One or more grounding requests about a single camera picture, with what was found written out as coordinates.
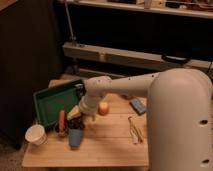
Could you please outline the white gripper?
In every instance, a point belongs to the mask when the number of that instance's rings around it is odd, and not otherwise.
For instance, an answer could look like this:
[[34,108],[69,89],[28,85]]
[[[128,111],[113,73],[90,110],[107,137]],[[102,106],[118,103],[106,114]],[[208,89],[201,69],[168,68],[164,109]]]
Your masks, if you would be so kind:
[[80,109],[78,105],[75,105],[67,114],[66,119],[68,121],[77,118],[81,115]]

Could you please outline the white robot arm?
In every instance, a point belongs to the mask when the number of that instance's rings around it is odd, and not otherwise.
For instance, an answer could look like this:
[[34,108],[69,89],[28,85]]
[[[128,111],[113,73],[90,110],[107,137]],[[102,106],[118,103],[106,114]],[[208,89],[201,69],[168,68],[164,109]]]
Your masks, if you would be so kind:
[[147,99],[150,171],[213,171],[213,83],[197,69],[84,81],[80,112],[92,115],[108,93]]

